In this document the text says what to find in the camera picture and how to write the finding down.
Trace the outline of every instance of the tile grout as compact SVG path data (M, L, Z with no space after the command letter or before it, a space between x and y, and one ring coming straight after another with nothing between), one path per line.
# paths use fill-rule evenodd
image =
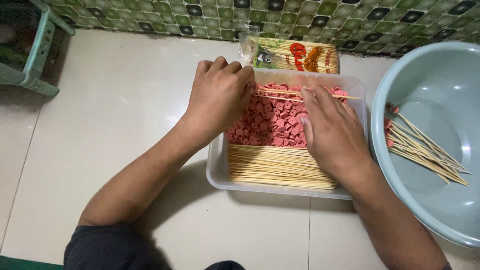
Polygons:
M308 203L308 256L307 256L307 270L310 269L310 219L312 217L312 197L309 197Z
M25 168L25 163L26 163L27 157L28 157L28 151L30 151L30 145L32 144L33 136L35 134L36 124L38 123L38 119L40 118L40 112L42 111L44 101L45 101L45 97L42 97L42 104L40 105L40 109L38 110L38 114L36 116L35 125L34 125L33 131L32 131L32 136L30 137L30 142L28 142L27 153L25 154L24 163L22 165L22 171L20 172L20 177L18 178L18 184L17 184L17 188L15 189L15 194L13 195L12 207L10 208L10 213L8 214L8 219L7 219L7 226L5 227L5 232L3 233L3 238L2 238L2 241L0 243L0 254L1 254L1 251L3 249L3 243L5 242L5 236L7 235L8 225L10 223L10 217L12 216L13 205L15 204L15 199L17 197L17 192L18 192L18 187L20 186L20 180L22 178L22 174L23 174L24 168Z

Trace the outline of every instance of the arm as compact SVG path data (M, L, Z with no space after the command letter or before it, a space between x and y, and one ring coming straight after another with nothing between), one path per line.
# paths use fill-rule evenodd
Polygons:
M179 122L93 196L78 224L113 225L138 218L183 164L239 117L254 84L251 67L228 64L223 57L201 61Z
M303 88L302 95L309 114L302 119L308 151L352 194L384 264L395 270L442 269L447 264L445 255L390 189L369 154L355 110L322 87Z

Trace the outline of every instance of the left hand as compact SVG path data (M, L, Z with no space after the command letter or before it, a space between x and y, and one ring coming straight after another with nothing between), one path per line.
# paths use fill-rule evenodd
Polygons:
M185 121L203 146L224 132L247 107L255 91L255 75L250 66L218 57L200 61L193 81Z

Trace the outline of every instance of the forearm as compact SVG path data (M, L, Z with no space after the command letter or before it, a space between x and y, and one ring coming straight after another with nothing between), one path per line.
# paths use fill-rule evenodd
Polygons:
M108 181L90 200L79 225L132 222L203 145L180 120L158 143Z
M378 255L389 269L441 270L446 258L426 228L398 199L374 164L353 203Z

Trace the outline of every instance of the hand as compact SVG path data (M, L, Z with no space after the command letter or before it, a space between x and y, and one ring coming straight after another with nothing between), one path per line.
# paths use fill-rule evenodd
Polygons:
M182 120L205 146L240 116L254 90L255 75L250 66L228 64L221 56L214 62L200 61Z
M345 188L355 188L375 166L355 109L320 86L302 87L301 93L309 116L302 118L308 152Z

